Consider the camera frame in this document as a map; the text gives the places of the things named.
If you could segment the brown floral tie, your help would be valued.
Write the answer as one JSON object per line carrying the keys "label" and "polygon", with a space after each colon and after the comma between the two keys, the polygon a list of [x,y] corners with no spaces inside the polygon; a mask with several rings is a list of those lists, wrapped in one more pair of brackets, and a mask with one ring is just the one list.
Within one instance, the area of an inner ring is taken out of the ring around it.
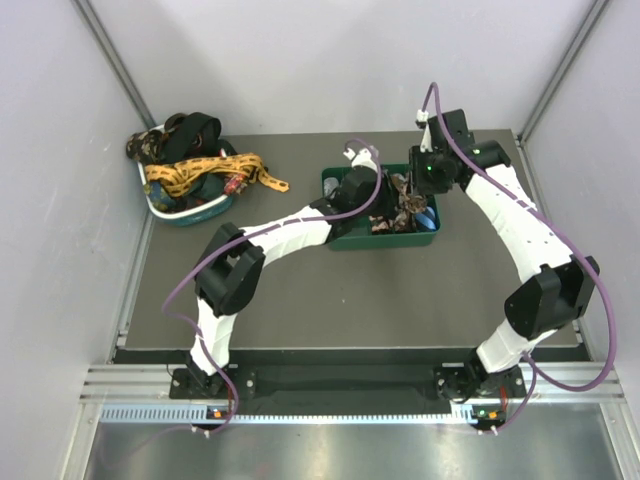
{"label": "brown floral tie", "polygon": [[391,179],[399,192],[399,208],[397,215],[402,212],[411,212],[413,216],[422,212],[427,207],[427,200],[421,195],[411,192],[410,182],[401,174],[392,174]]}

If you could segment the green compartment tray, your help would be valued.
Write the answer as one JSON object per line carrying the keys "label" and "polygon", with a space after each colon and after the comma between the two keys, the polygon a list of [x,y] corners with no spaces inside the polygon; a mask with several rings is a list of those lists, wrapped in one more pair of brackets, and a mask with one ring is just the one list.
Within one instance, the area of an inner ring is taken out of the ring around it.
{"label": "green compartment tray", "polygon": [[346,235],[332,241],[329,248],[334,251],[372,250],[385,248],[422,247],[432,243],[441,227],[440,214],[437,201],[429,197],[427,206],[436,210],[439,228],[435,232],[392,233],[388,235],[372,235],[369,219],[360,217],[356,220],[353,229]]}

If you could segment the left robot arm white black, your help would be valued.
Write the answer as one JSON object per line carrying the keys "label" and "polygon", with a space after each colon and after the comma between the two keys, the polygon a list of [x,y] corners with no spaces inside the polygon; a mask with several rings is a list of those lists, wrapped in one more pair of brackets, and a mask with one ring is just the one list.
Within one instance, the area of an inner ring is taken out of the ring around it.
{"label": "left robot arm white black", "polygon": [[194,387],[216,396],[226,387],[229,341],[237,314],[252,300],[262,270],[289,254],[331,243],[357,221],[393,217],[399,206],[389,174],[365,166],[351,168],[329,194],[300,211],[258,227],[226,223],[207,245],[204,258],[220,252],[195,276],[198,327],[187,369]]}

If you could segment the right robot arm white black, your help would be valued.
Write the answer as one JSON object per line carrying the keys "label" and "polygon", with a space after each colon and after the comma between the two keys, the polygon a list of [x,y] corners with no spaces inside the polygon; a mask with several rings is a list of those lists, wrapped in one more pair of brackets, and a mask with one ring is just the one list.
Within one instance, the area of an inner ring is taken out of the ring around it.
{"label": "right robot arm white black", "polygon": [[416,124],[423,136],[409,151],[414,189],[433,196],[460,187],[506,246],[521,281],[504,302],[504,320],[465,362],[455,395],[460,400],[487,396],[502,385],[503,374],[514,370],[522,353],[531,353],[585,313],[595,284],[571,250],[535,218],[537,208],[500,143],[476,141],[461,109],[442,120],[420,110]]}

